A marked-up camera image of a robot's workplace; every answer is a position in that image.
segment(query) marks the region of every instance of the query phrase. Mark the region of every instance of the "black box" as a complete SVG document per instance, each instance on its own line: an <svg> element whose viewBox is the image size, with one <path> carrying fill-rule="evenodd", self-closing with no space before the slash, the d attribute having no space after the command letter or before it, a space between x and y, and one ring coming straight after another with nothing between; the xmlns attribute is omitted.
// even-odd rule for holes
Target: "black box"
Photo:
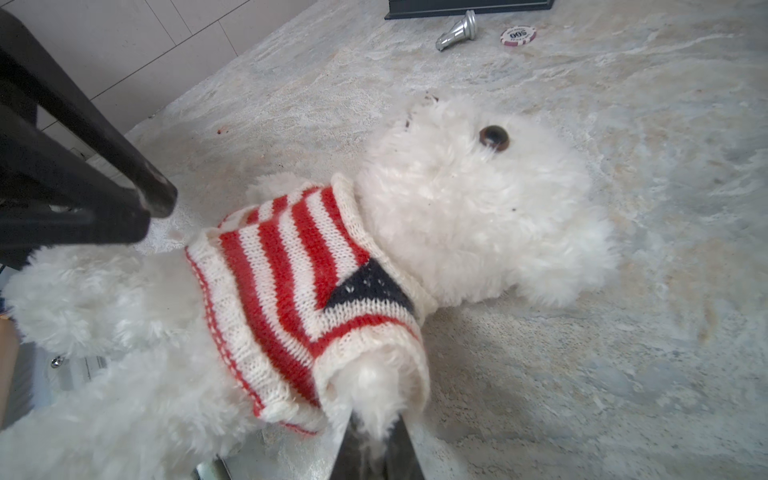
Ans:
<svg viewBox="0 0 768 480"><path fill-rule="evenodd" d="M387 20L394 18L441 17L475 13L549 10L554 0L389 0Z"/></svg>

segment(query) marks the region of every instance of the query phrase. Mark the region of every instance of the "marble floor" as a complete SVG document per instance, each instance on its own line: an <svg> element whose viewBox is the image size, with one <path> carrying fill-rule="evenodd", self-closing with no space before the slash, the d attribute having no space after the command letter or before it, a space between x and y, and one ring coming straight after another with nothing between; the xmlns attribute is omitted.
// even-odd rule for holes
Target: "marble floor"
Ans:
<svg viewBox="0 0 768 480"><path fill-rule="evenodd" d="M141 249L179 247L257 175L354 174L388 105L451 85L583 153L624 262L565 310L509 294L428 320L427 478L768 478L768 4L557 0L478 15L443 52L456 17L386 12L320 0L132 130L180 189ZM512 25L537 38L504 47ZM324 479L334 455L268 429L228 463Z"/></svg>

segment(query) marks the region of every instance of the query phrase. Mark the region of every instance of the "knitted sweater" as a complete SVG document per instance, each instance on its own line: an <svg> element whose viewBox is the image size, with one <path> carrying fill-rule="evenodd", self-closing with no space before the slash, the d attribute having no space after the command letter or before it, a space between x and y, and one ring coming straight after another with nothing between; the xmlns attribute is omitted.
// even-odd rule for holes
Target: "knitted sweater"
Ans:
<svg viewBox="0 0 768 480"><path fill-rule="evenodd" d="M345 177L230 214L201 232L187 258L221 358L259 418L320 430L342 408L333 375L384 347L413 362L420 388L411 407L423 408L420 327L436 302L366 233Z"/></svg>

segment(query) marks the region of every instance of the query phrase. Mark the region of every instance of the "stuffed toy dog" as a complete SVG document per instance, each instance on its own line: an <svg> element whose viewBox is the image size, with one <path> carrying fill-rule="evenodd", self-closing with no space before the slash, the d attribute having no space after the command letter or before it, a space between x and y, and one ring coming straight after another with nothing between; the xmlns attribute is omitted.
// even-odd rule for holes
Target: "stuffed toy dog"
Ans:
<svg viewBox="0 0 768 480"><path fill-rule="evenodd" d="M0 433L0 465L188 478L266 423L343 430L352 411L383 440L429 397L420 327L437 308L513 286L562 306L603 285L617 255L589 185L530 120L427 94L354 182L265 177L174 252L40 250L4 292L25 338L119 360Z"/></svg>

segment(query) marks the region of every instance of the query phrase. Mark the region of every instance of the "metal part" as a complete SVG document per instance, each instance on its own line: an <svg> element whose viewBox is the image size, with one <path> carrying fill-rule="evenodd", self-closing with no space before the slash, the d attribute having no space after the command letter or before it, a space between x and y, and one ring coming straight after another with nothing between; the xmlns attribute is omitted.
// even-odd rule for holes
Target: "metal part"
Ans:
<svg viewBox="0 0 768 480"><path fill-rule="evenodd" d="M51 360L51 368L52 369L57 369L58 367L61 366L61 364L64 363L65 360L66 360L66 358L64 358L64 356L62 356L62 355L57 356L56 358Z"/></svg>
<svg viewBox="0 0 768 480"><path fill-rule="evenodd" d="M353 414L329 480L424 480L402 417L387 439L383 458L372 455L370 445L370 439L359 431L359 421Z"/></svg>
<svg viewBox="0 0 768 480"><path fill-rule="evenodd" d="M219 457L199 464L192 472L193 480L232 480L227 464Z"/></svg>
<svg viewBox="0 0 768 480"><path fill-rule="evenodd" d="M437 39L435 46L438 50L443 51L447 47L462 41L462 40L475 40L477 35L477 27L475 26L475 11L467 10L464 18L456 22L453 25L451 31L444 33Z"/></svg>

